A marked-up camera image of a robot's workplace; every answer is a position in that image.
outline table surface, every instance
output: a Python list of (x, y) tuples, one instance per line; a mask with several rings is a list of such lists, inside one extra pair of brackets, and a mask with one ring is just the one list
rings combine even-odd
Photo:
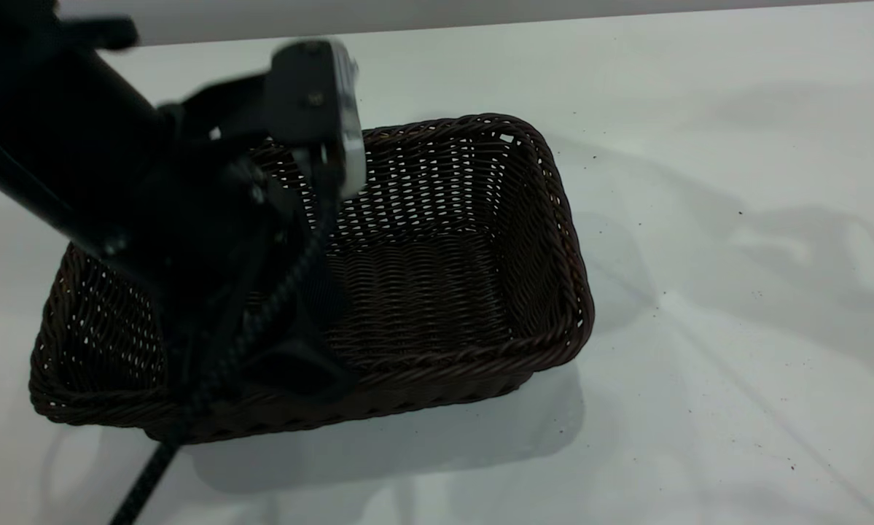
[[(543, 132), (593, 337), (504, 398), (186, 448), (141, 523), (874, 524), (874, 3), (343, 40), (367, 127)], [(278, 44), (109, 60), (161, 102)], [(0, 194), (0, 523), (106, 523), (153, 449), (31, 410), (65, 245)]]

